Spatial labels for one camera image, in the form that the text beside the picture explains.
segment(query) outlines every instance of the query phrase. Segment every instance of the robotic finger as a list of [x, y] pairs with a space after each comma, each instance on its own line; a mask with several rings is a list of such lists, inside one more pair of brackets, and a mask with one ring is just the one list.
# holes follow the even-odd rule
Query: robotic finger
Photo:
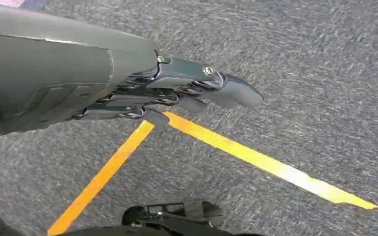
[[263, 101], [259, 91], [236, 76], [201, 63], [158, 56], [157, 70], [131, 75], [96, 105], [70, 119], [142, 118], [155, 125], [167, 125], [168, 117], [147, 106], [179, 106], [199, 113], [207, 107], [203, 99], [227, 108], [253, 108]]

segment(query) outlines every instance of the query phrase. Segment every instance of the prosthetic arm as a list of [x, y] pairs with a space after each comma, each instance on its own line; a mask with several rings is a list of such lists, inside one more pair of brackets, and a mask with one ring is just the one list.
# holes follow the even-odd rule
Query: prosthetic arm
[[0, 135], [76, 119], [166, 125], [150, 105], [201, 112], [203, 99], [225, 107], [262, 101], [245, 81], [162, 55], [147, 39], [0, 6]]

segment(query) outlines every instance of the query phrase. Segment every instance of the metal screw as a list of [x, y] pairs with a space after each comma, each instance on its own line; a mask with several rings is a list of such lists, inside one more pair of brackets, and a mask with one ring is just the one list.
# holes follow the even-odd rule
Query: metal screw
[[209, 66], [204, 66], [202, 70], [206, 75], [215, 75], [215, 70]]

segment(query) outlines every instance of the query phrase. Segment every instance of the yellow tape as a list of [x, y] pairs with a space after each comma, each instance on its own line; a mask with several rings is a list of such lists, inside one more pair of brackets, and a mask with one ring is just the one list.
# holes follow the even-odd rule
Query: yellow tape
[[102, 167], [79, 196], [77, 196], [73, 203], [54, 222], [47, 231], [48, 235], [54, 236], [62, 234], [70, 227], [73, 221], [107, 184], [117, 170], [125, 163], [128, 157], [137, 149], [140, 143], [144, 141], [153, 128], [154, 125], [143, 121], [140, 126], [134, 130], [118, 151], [111, 157], [111, 159], [109, 159], [105, 166]]
[[336, 204], [353, 204], [365, 209], [378, 207], [331, 184], [309, 177], [309, 175], [300, 170], [230, 140], [173, 113], [165, 112], [164, 114], [170, 118], [170, 125], [172, 127], [306, 189], [328, 201]]

